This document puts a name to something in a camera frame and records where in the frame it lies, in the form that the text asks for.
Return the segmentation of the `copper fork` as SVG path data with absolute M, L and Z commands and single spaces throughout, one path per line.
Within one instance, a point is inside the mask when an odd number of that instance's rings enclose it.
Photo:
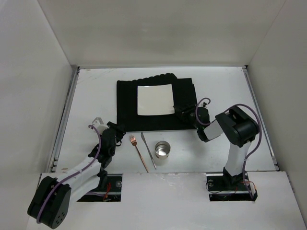
M 136 151 L 137 151 L 137 153 L 138 153 L 138 155 L 139 155 L 139 157 L 140 157 L 140 159 L 142 161 L 142 164 L 143 164 L 146 172 L 148 173 L 149 172 L 148 167 L 147 167 L 147 165 L 146 165 L 146 163 L 145 163 L 145 161 L 144 161 L 144 159 L 143 159 L 143 157 L 142 157 L 142 155 L 141 155 L 141 153 L 140 153 L 140 151 L 139 151 L 139 149 L 137 147 L 137 140 L 136 140 L 136 138 L 133 135 L 129 136 L 129 138 L 130 138 L 130 142 L 131 142 L 132 146 L 135 147 L 135 149 L 136 149 Z

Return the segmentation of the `silver table knife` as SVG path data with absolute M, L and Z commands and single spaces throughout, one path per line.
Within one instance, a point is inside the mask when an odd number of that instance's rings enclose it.
M 145 139 L 145 136 L 144 136 L 143 132 L 141 132 L 141 139 L 143 140 L 143 142 L 144 142 L 144 144 L 145 144 L 145 146 L 146 146 L 146 149 L 147 149 L 147 151 L 148 151 L 148 154 L 149 154 L 149 156 L 150 156 L 150 159 L 151 159 L 151 161 L 152 161 L 152 164 L 153 164 L 155 170 L 157 170 L 156 164 L 155 164 L 155 162 L 154 162 L 153 156 L 152 156 L 151 151 L 150 151 L 150 149 L 149 149 L 149 147 L 148 147 L 148 144 L 147 144 L 147 142 L 146 142 L 146 139 Z

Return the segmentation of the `square white plate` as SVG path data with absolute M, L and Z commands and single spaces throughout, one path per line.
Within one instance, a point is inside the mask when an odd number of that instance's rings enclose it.
M 173 106 L 172 84 L 137 87 L 137 115 L 172 115 Z

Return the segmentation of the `black cloth placemat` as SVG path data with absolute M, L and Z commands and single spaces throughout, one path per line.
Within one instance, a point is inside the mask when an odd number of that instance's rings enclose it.
M 117 123 L 128 132 L 189 130 L 193 125 L 175 114 L 175 107 L 196 105 L 191 78 L 166 73 L 116 84 Z

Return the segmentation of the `silver metal cup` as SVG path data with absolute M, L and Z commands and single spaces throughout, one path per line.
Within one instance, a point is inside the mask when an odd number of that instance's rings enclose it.
M 170 144 L 166 141 L 159 141 L 155 145 L 155 155 L 161 160 L 165 160 L 168 158 L 170 150 Z

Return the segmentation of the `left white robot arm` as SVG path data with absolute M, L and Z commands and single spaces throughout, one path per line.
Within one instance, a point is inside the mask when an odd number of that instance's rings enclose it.
M 116 147 L 126 134 L 125 126 L 108 122 L 100 132 L 89 125 L 98 136 L 98 144 L 77 166 L 58 177 L 46 176 L 41 180 L 27 210 L 38 224 L 56 229 L 67 216 L 70 205 L 93 189 L 107 182 L 107 166 L 115 155 Z

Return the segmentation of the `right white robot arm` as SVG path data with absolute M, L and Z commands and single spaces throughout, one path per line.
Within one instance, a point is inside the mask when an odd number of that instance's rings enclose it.
M 245 166 L 251 143 L 256 135 L 261 139 L 261 125 L 255 111 L 244 104 L 235 104 L 215 116 L 211 122 L 208 109 L 198 105 L 174 106 L 175 115 L 193 126 L 203 142 L 209 142 L 224 134 L 229 141 L 229 153 L 223 175 L 221 190 L 230 190 L 246 184 Z

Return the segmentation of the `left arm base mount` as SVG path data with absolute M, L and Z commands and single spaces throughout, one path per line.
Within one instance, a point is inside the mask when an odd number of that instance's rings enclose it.
M 104 182 L 88 192 L 78 202 L 120 202 L 123 174 L 109 174 Z

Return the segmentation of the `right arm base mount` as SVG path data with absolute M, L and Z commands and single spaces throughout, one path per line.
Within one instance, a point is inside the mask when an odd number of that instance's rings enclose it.
M 205 187 L 209 193 L 209 200 L 216 202 L 225 201 L 256 201 L 258 191 L 255 184 L 245 175 L 243 180 L 241 176 L 230 184 L 229 180 L 222 173 L 206 174 Z

